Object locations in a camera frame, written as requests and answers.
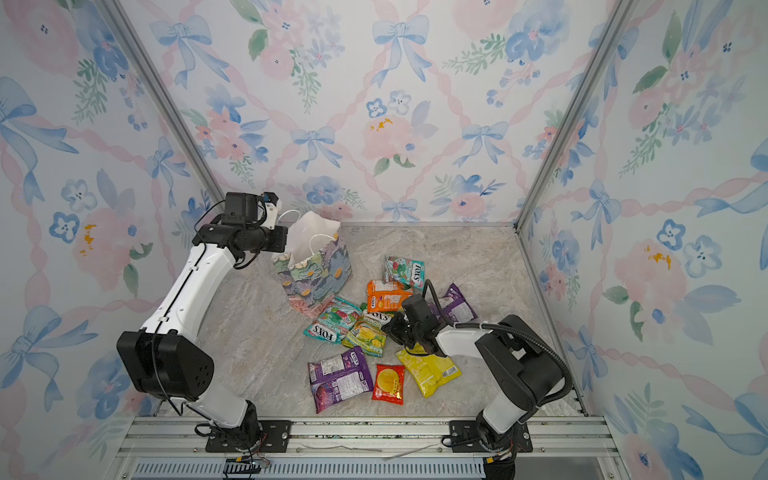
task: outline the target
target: floral gift bag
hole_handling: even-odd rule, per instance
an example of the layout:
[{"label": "floral gift bag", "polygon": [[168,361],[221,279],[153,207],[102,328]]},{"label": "floral gift bag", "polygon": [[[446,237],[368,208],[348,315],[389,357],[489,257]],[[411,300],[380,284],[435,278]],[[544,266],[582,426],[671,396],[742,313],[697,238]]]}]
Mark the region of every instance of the floral gift bag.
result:
[{"label": "floral gift bag", "polygon": [[272,255],[291,306],[315,319],[352,274],[340,222],[314,212],[288,229],[284,253]]}]

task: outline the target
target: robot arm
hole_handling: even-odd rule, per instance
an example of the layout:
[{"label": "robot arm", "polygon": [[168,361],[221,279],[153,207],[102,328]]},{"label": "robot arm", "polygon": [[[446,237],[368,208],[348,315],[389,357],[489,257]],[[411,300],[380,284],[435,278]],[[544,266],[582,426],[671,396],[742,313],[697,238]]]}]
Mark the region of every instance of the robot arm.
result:
[{"label": "robot arm", "polygon": [[210,301],[230,269],[244,268],[246,252],[283,252],[285,227],[276,226],[280,201],[228,193],[224,213],[192,240],[184,269],[138,332],[123,332],[118,352],[136,390],[176,403],[209,420],[211,432],[247,450],[261,431],[253,403],[236,396],[214,375],[214,361],[195,346]]}]

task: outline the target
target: mounting plate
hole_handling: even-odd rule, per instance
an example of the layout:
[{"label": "mounting plate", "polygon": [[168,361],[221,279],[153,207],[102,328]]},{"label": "mounting plate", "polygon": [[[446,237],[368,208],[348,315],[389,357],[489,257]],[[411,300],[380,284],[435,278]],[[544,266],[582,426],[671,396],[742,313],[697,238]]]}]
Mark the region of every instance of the mounting plate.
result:
[{"label": "mounting plate", "polygon": [[[452,420],[448,422],[451,429],[451,436],[446,436],[444,439],[451,439],[451,442],[465,442],[470,439],[476,439],[478,436],[475,426],[477,422],[475,420]],[[520,449],[518,452],[530,453],[533,452],[533,444],[531,443],[531,436],[528,434],[528,424],[523,424],[523,433],[520,435],[520,441],[518,443]],[[459,445],[451,447],[454,453],[486,453],[487,450],[480,445],[480,442],[470,443],[467,445]]]},{"label": "mounting plate", "polygon": [[[263,434],[266,438],[259,448],[261,453],[285,453],[290,440],[290,420],[259,420]],[[229,445],[224,446],[222,439],[208,439],[205,445],[208,453],[242,453]]]}]

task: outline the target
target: gift bag handle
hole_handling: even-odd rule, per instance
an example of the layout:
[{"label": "gift bag handle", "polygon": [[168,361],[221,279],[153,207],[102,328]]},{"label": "gift bag handle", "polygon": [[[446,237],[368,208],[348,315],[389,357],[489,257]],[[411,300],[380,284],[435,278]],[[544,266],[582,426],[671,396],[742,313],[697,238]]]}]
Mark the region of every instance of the gift bag handle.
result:
[{"label": "gift bag handle", "polygon": [[289,213],[291,213],[291,212],[296,212],[297,214],[299,214],[299,218],[301,218],[301,212],[299,212],[298,210],[296,210],[296,209],[293,209],[293,210],[286,210],[286,211],[284,211],[284,212],[282,212],[282,213],[280,214],[280,216],[277,218],[277,222],[275,222],[275,223],[279,223],[279,222],[280,222],[280,219],[281,219],[281,218],[283,218],[283,215],[285,215],[285,214],[289,214]]},{"label": "gift bag handle", "polygon": [[310,237],[310,252],[312,252],[312,255],[314,255],[314,254],[315,254],[315,250],[312,250],[312,240],[313,240],[315,237],[328,237],[328,238],[330,238],[331,240],[335,240],[335,239],[336,239],[335,237],[331,237],[330,235],[325,235],[324,233],[315,233],[314,235],[312,235],[312,236]]}]

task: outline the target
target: yellow candy bag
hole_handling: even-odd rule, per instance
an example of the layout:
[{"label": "yellow candy bag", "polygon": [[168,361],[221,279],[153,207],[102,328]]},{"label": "yellow candy bag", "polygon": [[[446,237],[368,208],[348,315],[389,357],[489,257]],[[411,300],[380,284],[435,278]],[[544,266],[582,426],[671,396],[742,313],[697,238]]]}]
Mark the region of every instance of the yellow candy bag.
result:
[{"label": "yellow candy bag", "polygon": [[[412,351],[414,353],[426,353],[418,343]],[[439,386],[462,376],[461,370],[454,365],[450,358],[442,358],[437,355],[413,356],[405,350],[400,350],[395,356],[411,372],[413,379],[419,384],[424,398],[432,396]]]}]

